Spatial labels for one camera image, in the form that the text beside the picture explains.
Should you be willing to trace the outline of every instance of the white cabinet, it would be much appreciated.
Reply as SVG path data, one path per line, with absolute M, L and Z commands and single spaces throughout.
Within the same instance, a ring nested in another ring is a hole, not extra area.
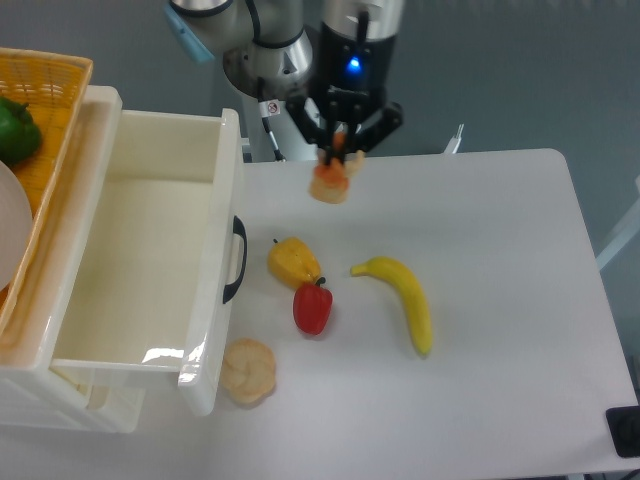
M 246 259 L 238 116 L 121 107 L 89 87 L 0 337 L 0 424 L 130 431 L 147 389 L 213 409 Z

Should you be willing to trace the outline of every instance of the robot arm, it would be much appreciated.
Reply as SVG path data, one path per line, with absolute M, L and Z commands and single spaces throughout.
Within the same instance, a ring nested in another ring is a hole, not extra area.
M 385 81 L 403 0 L 327 0 L 317 52 L 315 75 L 306 92 L 297 89 L 287 98 L 287 110 L 308 143 L 344 161 L 348 153 L 368 152 L 402 124 L 402 109 L 386 99 Z M 324 119 L 318 127 L 304 104 L 311 98 Z M 381 111 L 373 125 L 358 127 Z M 338 124 L 346 125 L 341 151 L 333 150 Z
M 302 0 L 170 0 L 169 5 L 176 35 L 189 30 L 191 45 L 223 53 L 225 73 L 241 92 L 259 101 L 285 101 L 306 142 L 326 151 L 326 162 L 368 152 L 402 124 L 401 107 L 387 102 L 385 81 L 404 0 L 325 0 L 314 49 L 303 28 Z M 309 98 L 320 126 L 305 109 Z M 369 126 L 361 128 L 365 122 Z M 346 130 L 345 142 L 334 151 L 339 126 Z

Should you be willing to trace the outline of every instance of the white plate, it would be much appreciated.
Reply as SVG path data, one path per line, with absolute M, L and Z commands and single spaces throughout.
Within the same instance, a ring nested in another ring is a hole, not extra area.
M 0 162 L 0 290 L 6 287 L 27 248 L 33 218 L 27 194 Z

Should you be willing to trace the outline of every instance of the green bell pepper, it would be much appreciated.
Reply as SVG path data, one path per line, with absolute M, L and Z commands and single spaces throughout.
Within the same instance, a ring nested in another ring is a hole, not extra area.
M 0 161 L 9 167 L 33 155 L 42 144 L 28 106 L 0 97 Z

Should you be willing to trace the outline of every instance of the black handle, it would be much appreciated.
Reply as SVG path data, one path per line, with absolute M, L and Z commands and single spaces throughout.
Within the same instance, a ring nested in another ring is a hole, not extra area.
M 233 217 L 233 234 L 240 236 L 240 238 L 242 238 L 242 243 L 244 244 L 242 252 L 242 267 L 240 268 L 240 275 L 238 275 L 236 281 L 224 286 L 224 290 L 222 291 L 223 304 L 230 301 L 236 296 L 236 293 L 238 293 L 238 289 L 240 288 L 242 279 L 244 278 L 244 270 L 247 267 L 247 231 L 244 228 L 242 220 L 236 216 Z

